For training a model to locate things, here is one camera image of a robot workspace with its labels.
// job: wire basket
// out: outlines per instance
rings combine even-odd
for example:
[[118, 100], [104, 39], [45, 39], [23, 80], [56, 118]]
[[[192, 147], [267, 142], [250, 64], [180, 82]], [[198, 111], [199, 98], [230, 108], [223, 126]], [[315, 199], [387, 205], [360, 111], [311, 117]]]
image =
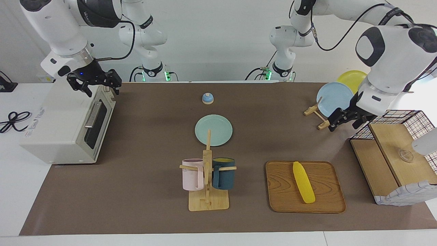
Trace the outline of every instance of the wire basket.
[[[423, 111], [420, 110], [388, 110], [384, 115], [376, 117], [372, 124], [402, 124], [413, 139], [417, 139], [434, 128]], [[362, 127], [354, 136], [354, 139], [375, 139], [369, 128], [369, 123]], [[437, 152], [425, 156], [431, 168], [437, 174]]]

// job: pink mug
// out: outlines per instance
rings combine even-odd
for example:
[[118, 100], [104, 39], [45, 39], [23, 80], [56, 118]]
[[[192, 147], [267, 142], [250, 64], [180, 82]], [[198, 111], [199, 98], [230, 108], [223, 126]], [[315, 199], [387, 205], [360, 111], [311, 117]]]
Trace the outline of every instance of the pink mug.
[[205, 186], [203, 183], [203, 160], [185, 159], [182, 161], [182, 165], [197, 168], [197, 171], [182, 169], [182, 188], [184, 190], [202, 190]]

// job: brown tabletop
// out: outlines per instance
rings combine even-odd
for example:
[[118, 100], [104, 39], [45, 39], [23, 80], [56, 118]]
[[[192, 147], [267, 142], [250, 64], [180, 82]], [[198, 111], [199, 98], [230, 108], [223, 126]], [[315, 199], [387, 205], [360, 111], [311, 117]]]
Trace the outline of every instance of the brown tabletop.
[[[347, 140], [304, 116], [323, 84], [123, 84], [95, 165], [53, 165], [20, 235], [204, 232], [293, 232], [437, 228], [425, 203], [376, 205]], [[201, 96], [215, 97], [204, 105]], [[188, 211], [178, 168], [201, 158], [196, 122], [219, 114], [233, 125], [214, 157], [238, 169], [230, 208]], [[276, 213], [269, 207], [265, 164], [270, 160], [328, 161], [347, 208], [341, 214]]]

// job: mug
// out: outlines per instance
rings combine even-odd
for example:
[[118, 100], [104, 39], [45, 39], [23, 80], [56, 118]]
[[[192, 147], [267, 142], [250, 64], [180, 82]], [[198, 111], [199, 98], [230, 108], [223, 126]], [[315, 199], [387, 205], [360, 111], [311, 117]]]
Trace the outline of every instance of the mug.
[[235, 170], [219, 171], [221, 167], [235, 166], [235, 160], [231, 158], [214, 158], [212, 160], [214, 169], [212, 176], [212, 187], [219, 190], [230, 190], [234, 187]]
[[204, 188], [203, 160], [185, 159], [182, 165], [196, 167], [197, 171], [182, 169], [182, 188], [184, 190], [201, 190]]

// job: blue mug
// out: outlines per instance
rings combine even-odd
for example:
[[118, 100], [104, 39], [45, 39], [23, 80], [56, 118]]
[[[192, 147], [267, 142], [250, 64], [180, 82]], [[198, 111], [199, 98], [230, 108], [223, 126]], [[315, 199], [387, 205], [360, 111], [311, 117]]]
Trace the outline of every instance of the blue mug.
[[218, 190], [230, 190], [234, 187], [235, 170], [219, 171], [221, 167], [235, 166], [235, 160], [231, 158], [214, 158], [212, 160], [214, 169], [212, 176], [212, 187]]

